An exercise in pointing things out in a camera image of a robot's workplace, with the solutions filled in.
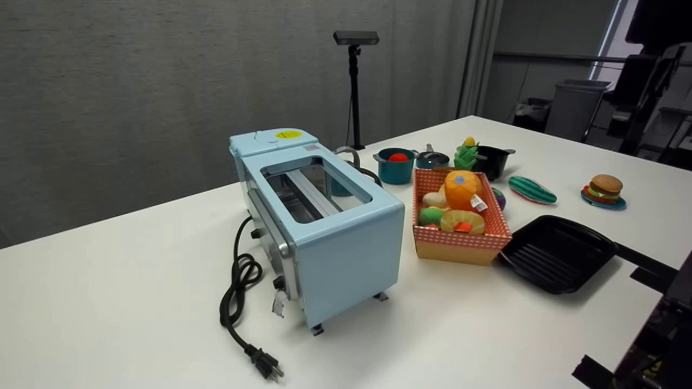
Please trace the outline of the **pineapple plush toy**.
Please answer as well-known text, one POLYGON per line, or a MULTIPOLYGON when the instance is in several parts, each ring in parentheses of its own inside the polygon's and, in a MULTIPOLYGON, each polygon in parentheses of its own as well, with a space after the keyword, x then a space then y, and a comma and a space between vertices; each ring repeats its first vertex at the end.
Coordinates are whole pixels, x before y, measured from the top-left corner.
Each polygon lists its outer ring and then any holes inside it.
POLYGON ((483 192, 479 177, 474 170, 476 159, 478 143, 474 137, 465 137, 456 147, 451 170, 444 182, 445 200, 453 209, 472 209, 472 198, 483 192))

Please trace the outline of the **teal toy pot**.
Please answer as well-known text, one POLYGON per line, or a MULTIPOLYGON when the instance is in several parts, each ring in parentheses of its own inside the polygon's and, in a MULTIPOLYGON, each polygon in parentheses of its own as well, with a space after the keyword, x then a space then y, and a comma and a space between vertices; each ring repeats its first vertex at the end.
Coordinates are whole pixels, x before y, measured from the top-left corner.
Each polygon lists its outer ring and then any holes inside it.
POLYGON ((411 182, 414 153, 403 147, 380 148, 373 159, 378 162, 378 177, 384 184, 405 185, 411 182))

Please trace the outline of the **green plush vegetable in box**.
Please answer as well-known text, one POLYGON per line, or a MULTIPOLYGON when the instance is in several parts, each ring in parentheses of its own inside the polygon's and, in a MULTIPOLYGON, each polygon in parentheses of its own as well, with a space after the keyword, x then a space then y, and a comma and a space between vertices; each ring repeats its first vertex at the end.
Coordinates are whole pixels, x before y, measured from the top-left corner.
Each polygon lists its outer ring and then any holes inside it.
POLYGON ((420 224, 439 224, 440 216, 444 216, 444 209, 437 206, 437 205, 422 206, 420 213, 417 213, 417 222, 420 224))

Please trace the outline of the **red checkered cardboard box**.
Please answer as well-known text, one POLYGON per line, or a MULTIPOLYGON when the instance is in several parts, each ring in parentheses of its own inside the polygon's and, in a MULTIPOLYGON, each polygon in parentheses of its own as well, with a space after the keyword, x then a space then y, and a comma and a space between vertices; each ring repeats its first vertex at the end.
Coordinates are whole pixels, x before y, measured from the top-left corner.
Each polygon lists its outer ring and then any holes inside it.
POLYGON ((444 259, 458 263, 493 263, 499 251, 513 239, 504 220, 502 206, 495 200, 493 187, 485 173, 478 173, 483 192, 472 198, 472 209, 485 217, 485 230, 449 232, 439 224, 420 224, 422 206, 437 205, 444 212, 453 209, 445 200, 444 182, 451 167, 417 167, 413 173, 413 241, 420 259, 444 259))

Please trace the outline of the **yellow plush food in box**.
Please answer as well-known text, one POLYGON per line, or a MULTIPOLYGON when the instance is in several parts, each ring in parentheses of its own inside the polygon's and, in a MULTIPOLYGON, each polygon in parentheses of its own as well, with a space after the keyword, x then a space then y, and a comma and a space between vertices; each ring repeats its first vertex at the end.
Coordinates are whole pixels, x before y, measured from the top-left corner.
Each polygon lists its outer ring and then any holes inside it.
POLYGON ((439 226, 449 232, 479 234, 485 230, 485 217, 467 209, 445 209, 439 226))

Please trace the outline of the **black toy saucepan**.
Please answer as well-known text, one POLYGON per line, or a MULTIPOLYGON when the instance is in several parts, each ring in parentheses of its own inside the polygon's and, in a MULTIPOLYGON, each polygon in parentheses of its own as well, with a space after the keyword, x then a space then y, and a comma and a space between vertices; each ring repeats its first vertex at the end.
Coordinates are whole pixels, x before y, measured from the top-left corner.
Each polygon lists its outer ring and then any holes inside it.
POLYGON ((489 182, 495 182, 502 177, 511 156, 513 156, 513 148, 498 148, 498 147, 483 144, 478 148, 474 167, 485 173, 489 182))

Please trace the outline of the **purple eggplant plush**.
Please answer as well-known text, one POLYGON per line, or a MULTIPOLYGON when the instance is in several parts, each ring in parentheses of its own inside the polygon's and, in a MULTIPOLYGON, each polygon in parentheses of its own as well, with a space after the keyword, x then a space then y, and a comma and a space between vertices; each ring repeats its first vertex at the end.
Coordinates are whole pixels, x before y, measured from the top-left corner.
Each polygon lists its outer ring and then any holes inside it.
POLYGON ((502 190, 493 187, 495 200, 502 209, 506 209, 506 197, 502 190))

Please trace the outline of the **watermelon slice plush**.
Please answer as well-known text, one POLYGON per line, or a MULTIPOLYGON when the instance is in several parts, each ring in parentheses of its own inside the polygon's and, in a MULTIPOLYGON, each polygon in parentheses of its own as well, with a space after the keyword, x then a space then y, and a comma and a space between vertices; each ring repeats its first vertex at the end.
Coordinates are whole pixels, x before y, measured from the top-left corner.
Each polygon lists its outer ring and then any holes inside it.
POLYGON ((541 184, 537 184, 529 177, 524 175, 513 175, 507 178, 507 185, 514 195, 519 195, 522 198, 527 198, 532 202, 541 202, 541 205, 554 205, 557 200, 557 197, 549 190, 544 190, 541 184))

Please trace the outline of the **toy burger on plate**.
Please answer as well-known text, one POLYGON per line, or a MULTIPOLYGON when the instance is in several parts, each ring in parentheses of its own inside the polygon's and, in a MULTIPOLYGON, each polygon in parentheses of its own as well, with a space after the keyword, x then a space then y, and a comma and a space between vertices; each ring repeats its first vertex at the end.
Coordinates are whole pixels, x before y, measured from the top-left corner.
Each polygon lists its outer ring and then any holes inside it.
POLYGON ((582 198, 594 206, 625 209, 628 202, 621 190, 623 182, 618 177, 598 173, 582 187, 582 198))

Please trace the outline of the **light blue toaster oven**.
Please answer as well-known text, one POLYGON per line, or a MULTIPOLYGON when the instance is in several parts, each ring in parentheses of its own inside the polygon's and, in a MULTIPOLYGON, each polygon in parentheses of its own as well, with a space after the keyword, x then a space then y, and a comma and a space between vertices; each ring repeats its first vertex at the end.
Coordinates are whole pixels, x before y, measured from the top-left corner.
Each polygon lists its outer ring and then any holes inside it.
POLYGON ((230 137, 254 238, 278 276, 277 301, 294 299, 323 323, 397 280, 405 202, 305 129, 230 137))

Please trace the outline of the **grey pot lid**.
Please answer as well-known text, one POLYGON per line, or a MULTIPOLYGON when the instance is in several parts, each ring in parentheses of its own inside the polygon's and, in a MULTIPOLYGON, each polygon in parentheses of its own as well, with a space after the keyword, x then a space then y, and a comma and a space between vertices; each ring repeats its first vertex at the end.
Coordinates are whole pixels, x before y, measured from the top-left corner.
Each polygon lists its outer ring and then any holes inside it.
POLYGON ((425 147, 414 156, 414 164, 420 167, 445 167, 449 164, 449 158, 440 150, 435 150, 433 147, 425 147))

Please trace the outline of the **black grill pan tray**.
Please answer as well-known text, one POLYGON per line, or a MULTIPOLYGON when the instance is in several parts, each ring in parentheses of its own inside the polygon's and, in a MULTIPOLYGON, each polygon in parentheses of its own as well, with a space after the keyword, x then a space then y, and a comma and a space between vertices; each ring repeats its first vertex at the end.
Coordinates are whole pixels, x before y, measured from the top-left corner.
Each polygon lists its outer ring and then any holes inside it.
POLYGON ((615 241, 603 232, 544 213, 514 230, 499 260, 549 294, 572 294, 615 254, 615 241))

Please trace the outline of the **grey trash bin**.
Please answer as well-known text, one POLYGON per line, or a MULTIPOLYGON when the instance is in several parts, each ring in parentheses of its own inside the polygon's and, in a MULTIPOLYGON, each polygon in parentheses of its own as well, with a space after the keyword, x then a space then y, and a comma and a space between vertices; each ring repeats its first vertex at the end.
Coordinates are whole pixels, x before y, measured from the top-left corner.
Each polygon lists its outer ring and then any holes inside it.
POLYGON ((556 85, 544 132, 568 139, 586 139, 605 95, 605 82, 564 79, 556 85))

